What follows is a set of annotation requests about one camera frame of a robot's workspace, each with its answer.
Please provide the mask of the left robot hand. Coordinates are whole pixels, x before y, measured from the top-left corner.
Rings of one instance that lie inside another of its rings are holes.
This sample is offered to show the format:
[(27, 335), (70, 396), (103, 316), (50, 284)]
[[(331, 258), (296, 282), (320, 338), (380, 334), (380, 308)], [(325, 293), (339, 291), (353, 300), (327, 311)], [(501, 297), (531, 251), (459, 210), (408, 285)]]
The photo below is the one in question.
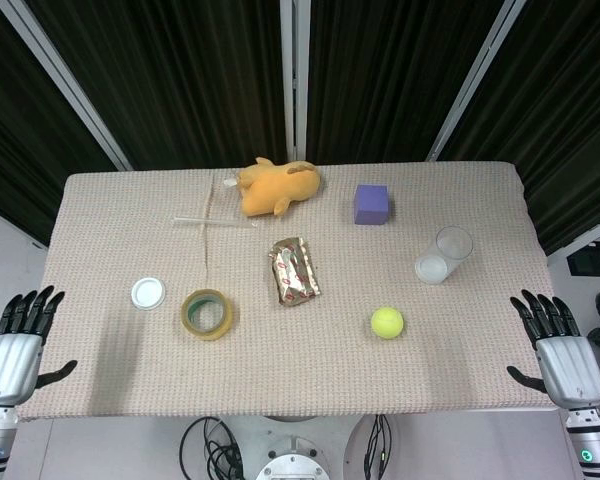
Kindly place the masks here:
[(65, 297), (49, 285), (14, 296), (0, 317), (0, 407), (12, 408), (27, 402), (33, 393), (69, 376), (76, 360), (60, 369), (41, 374), (42, 354), (56, 311)]

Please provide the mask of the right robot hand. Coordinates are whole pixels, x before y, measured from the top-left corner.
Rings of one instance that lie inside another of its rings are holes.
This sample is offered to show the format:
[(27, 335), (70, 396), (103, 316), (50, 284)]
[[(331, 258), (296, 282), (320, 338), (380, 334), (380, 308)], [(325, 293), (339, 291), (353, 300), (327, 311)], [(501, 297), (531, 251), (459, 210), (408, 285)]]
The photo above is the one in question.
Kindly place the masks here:
[(525, 289), (521, 294), (521, 298), (511, 297), (510, 303), (521, 319), (541, 376), (527, 376), (512, 365), (506, 367), (508, 374), (518, 384), (548, 395), (562, 409), (600, 406), (600, 368), (570, 308), (558, 297)]

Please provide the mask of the yellow tennis ball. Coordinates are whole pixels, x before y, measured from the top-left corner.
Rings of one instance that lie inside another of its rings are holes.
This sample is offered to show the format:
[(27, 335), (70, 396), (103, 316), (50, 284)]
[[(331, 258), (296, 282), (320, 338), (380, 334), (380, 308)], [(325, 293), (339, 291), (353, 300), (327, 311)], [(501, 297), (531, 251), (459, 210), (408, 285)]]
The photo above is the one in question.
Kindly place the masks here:
[(393, 307), (378, 308), (371, 316), (371, 329), (380, 338), (393, 339), (404, 329), (403, 315)]

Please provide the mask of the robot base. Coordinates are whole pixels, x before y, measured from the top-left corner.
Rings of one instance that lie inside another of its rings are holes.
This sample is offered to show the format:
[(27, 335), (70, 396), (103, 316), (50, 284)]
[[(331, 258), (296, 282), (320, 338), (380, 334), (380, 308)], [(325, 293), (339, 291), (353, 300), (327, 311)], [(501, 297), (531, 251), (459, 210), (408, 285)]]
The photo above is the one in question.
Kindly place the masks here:
[(246, 480), (344, 480), (345, 453), (360, 415), (225, 416)]

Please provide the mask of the white round lid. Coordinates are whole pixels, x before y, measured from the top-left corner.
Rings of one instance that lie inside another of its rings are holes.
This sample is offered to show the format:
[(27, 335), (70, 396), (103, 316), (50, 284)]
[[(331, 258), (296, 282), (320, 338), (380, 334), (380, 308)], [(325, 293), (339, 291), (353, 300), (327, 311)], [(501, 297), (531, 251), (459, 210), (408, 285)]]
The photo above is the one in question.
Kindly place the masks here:
[(137, 280), (131, 289), (131, 302), (139, 310), (152, 310), (159, 307), (166, 296), (163, 282), (155, 277)]

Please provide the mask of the clear plastic cup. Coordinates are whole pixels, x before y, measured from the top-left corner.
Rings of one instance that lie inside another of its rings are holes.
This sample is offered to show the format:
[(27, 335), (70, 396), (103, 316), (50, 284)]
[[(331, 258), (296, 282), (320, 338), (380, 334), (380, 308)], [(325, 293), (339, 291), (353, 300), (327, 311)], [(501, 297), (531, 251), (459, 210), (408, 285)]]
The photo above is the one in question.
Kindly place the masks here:
[(424, 283), (441, 284), (467, 260), (474, 249), (473, 238), (462, 227), (446, 226), (415, 261), (415, 273)]

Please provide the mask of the yellow tape roll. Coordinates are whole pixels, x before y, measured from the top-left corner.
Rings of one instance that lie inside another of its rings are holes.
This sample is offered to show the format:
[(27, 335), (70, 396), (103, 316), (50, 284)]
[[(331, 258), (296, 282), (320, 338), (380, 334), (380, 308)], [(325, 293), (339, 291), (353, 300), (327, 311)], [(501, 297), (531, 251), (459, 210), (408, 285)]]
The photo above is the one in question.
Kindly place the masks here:
[(180, 317), (190, 334), (201, 340), (213, 341), (224, 336), (232, 327), (233, 308), (221, 292), (197, 290), (181, 305)]

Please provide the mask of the clear plastic straw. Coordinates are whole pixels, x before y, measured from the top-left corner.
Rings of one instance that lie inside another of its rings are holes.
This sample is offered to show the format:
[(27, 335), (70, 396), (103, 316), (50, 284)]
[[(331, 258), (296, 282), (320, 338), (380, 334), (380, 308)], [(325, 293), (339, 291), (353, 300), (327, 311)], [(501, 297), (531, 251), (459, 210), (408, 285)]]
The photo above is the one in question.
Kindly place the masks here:
[(239, 223), (230, 220), (205, 219), (193, 217), (174, 217), (174, 223), (178, 224), (195, 224), (195, 225), (215, 225), (215, 226), (236, 226)]

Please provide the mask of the purple foam cube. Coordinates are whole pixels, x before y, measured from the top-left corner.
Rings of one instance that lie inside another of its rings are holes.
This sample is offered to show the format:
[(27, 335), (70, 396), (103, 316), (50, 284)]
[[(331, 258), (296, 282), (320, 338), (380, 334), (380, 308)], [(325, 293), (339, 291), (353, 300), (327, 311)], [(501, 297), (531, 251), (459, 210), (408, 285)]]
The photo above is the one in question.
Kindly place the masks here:
[(383, 225), (389, 220), (390, 197), (386, 185), (359, 184), (354, 195), (354, 223)]

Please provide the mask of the beige checkered tablecloth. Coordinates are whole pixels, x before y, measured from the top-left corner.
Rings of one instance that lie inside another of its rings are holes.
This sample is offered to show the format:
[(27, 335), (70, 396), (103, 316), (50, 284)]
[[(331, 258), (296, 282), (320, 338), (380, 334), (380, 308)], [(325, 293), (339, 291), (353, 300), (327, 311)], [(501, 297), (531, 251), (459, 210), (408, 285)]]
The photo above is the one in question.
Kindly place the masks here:
[[(178, 224), (174, 217), (240, 215), (227, 170), (75, 174), (47, 255), (44, 283), (65, 293), (42, 357), (78, 365), (34, 393), (27, 419), (101, 415), (339, 415), (536, 409), (548, 399), (507, 374), (538, 366), (510, 298), (550, 295), (540, 247), (514, 166), (433, 162), (325, 166), (314, 198), (251, 228)], [(386, 185), (389, 220), (354, 223), (359, 184)], [(415, 261), (446, 226), (473, 238), (470, 257), (441, 284)], [(269, 251), (308, 242), (321, 294), (279, 303)], [(134, 283), (160, 279), (152, 310)], [(182, 325), (197, 290), (221, 292), (233, 324), (201, 340)], [(404, 329), (376, 336), (371, 316), (393, 307)]]

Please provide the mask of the gold foil snack packet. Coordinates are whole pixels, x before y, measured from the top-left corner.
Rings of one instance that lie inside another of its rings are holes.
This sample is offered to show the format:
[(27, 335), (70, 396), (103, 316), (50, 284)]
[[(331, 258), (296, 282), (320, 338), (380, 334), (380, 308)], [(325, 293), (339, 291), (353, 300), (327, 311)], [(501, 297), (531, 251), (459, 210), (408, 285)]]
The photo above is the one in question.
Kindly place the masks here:
[(269, 251), (269, 257), (282, 306), (296, 306), (321, 294), (308, 242), (303, 237), (289, 237), (276, 242)]

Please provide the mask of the orange plush toy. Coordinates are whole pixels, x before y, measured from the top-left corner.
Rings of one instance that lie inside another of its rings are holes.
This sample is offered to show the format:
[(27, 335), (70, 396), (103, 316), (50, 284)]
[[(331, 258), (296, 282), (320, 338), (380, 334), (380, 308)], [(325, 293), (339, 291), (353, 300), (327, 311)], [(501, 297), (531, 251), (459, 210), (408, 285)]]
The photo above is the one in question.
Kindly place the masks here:
[(282, 216), (293, 202), (313, 197), (321, 184), (316, 166), (306, 161), (281, 165), (264, 157), (242, 169), (237, 176), (241, 211), (247, 217)]

